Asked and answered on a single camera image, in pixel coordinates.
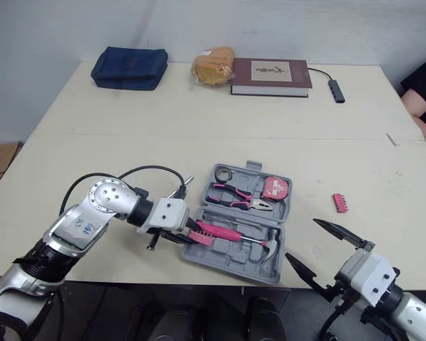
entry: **person's arm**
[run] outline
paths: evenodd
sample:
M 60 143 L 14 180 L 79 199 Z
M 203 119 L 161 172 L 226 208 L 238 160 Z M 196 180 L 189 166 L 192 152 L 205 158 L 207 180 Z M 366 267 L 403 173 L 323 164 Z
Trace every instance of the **person's arm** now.
M 426 112 L 426 101 L 413 89 L 409 89 L 403 95 L 402 101 L 426 139 L 426 123 L 420 119 L 421 115 Z

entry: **hammer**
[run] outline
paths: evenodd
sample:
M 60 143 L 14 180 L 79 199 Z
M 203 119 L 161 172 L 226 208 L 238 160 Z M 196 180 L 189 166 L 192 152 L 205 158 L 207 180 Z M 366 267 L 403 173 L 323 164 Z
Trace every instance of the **hammer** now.
M 213 237 L 219 237 L 226 240 L 231 240 L 233 242 L 237 242 L 239 240 L 243 240 L 245 242 L 252 242 L 262 245 L 265 249 L 268 249 L 268 253 L 263 261 L 266 261 L 267 259 L 270 259 L 278 248 L 278 242 L 276 241 L 276 229 L 271 229 L 269 233 L 269 240 L 257 240 L 245 237 L 241 233 L 234 231 L 232 229 L 227 229 L 225 227 L 220 227 L 217 225 L 207 224 L 206 222 L 203 222 L 201 220 L 197 221 L 197 225 L 201 229 L 204 230 L 204 232 L 212 235 Z
M 278 248 L 278 241 L 276 240 L 276 229 L 271 229 L 268 233 L 269 239 L 265 242 L 265 247 L 268 249 L 268 253 L 263 261 L 269 260 L 276 252 Z

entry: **bread in plastic bag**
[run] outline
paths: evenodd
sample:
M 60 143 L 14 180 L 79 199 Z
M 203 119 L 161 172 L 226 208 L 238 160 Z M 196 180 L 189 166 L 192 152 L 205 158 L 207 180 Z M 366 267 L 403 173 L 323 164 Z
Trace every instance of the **bread in plastic bag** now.
M 209 48 L 194 59 L 191 73 L 196 82 L 221 86 L 231 78 L 233 63 L 234 51 L 229 46 Z

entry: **gray tool case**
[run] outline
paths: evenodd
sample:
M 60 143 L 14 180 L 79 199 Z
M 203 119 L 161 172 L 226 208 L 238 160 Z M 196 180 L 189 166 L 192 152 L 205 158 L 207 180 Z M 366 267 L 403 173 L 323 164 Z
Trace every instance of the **gray tool case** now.
M 227 185 L 253 193 L 254 198 L 260 198 L 263 184 L 268 176 L 283 179 L 289 185 L 288 196 L 281 201 L 265 200 L 272 204 L 272 211 L 241 210 L 237 207 L 225 207 L 206 201 L 207 196 L 215 196 L 225 201 L 240 201 L 232 194 L 212 187 L 215 183 L 214 172 L 218 167 L 226 167 L 232 171 L 232 179 Z M 240 232 L 244 237 L 268 240 L 275 232 L 278 247 L 274 255 L 264 261 L 267 252 L 255 242 L 229 240 L 213 237 L 208 247 L 202 244 L 187 244 L 182 251 L 182 258 L 212 268 L 229 272 L 251 280 L 275 285 L 280 280 L 282 260 L 284 257 L 285 231 L 280 225 L 288 218 L 292 181 L 278 175 L 261 172 L 262 164 L 248 161 L 246 168 L 216 164 L 209 176 L 207 187 L 202 196 L 205 206 L 197 211 L 197 220 Z

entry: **brown book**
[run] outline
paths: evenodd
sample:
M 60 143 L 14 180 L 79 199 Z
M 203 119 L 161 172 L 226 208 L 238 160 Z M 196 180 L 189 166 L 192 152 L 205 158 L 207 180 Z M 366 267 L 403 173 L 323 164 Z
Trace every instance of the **brown book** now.
M 235 58 L 232 94 L 307 97 L 312 88 L 306 60 Z

